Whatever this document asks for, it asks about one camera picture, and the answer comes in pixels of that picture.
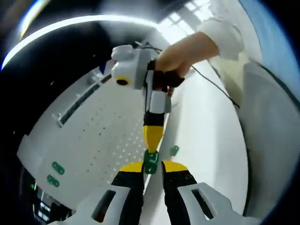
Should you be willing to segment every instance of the perforated panel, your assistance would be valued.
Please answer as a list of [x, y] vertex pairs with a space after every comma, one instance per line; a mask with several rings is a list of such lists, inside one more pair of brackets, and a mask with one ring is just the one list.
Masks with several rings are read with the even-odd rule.
[[[38, 185], [75, 209], [94, 188], [109, 184], [123, 165], [143, 160], [142, 127], [141, 92], [108, 81], [60, 129], [39, 167]], [[53, 162], [63, 167], [63, 175], [53, 169]], [[48, 175], [59, 187], [49, 184]]]

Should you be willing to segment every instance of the yellow component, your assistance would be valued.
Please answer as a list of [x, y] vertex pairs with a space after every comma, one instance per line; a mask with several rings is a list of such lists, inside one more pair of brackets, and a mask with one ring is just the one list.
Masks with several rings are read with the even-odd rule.
[[188, 170], [184, 165], [180, 163], [175, 163], [172, 161], [163, 161], [165, 165], [165, 171], [168, 172], [180, 172]]
[[122, 86], [126, 86], [126, 85], [130, 84], [129, 79], [124, 76], [117, 77], [117, 78], [115, 78], [115, 80], [116, 80], [117, 84], [122, 85]]
[[142, 134], [144, 135], [146, 146], [149, 153], [155, 153], [158, 144], [163, 137], [164, 127], [163, 126], [149, 126], [145, 125], [142, 128]]
[[140, 172], [142, 172], [142, 168], [143, 168], [143, 162], [134, 162], [134, 163], [123, 166], [120, 169], [120, 172], [140, 173]]

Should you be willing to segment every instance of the hand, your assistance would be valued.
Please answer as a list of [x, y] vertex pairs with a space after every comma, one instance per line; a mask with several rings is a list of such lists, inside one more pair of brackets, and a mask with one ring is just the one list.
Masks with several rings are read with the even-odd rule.
[[[219, 53], [216, 44], [204, 33], [197, 32], [169, 46], [160, 53], [155, 69], [163, 72], [176, 71], [185, 77], [191, 66], [202, 60], [210, 59]], [[174, 88], [168, 90], [172, 96]]]
[[[190, 68], [191, 65], [186, 63], [180, 57], [180, 54], [176, 54], [174, 45], [162, 51], [159, 54], [155, 64], [155, 70], [159, 70], [163, 72], [175, 71], [180, 77], [184, 77]], [[169, 88], [167, 93], [168, 96], [172, 97], [173, 93], [174, 93], [174, 88]]]

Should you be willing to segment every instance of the white cuff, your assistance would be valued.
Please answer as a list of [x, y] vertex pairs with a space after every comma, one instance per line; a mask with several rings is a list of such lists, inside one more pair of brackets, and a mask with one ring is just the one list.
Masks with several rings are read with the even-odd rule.
[[197, 30], [217, 45], [221, 58], [238, 60], [239, 53], [245, 49], [240, 32], [227, 21], [211, 18], [203, 21]]

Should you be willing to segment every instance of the person's arm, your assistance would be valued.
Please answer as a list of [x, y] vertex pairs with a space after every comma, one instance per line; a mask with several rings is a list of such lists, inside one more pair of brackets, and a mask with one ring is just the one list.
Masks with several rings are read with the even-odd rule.
[[237, 60], [244, 44], [238, 29], [228, 21], [211, 18], [204, 21], [198, 32], [187, 36], [160, 53], [156, 69], [178, 71], [184, 76], [189, 68], [202, 60], [219, 55], [224, 59]]
[[218, 53], [216, 44], [206, 34], [197, 32], [165, 49], [157, 59], [156, 70], [176, 70], [184, 76], [194, 63], [210, 59]]

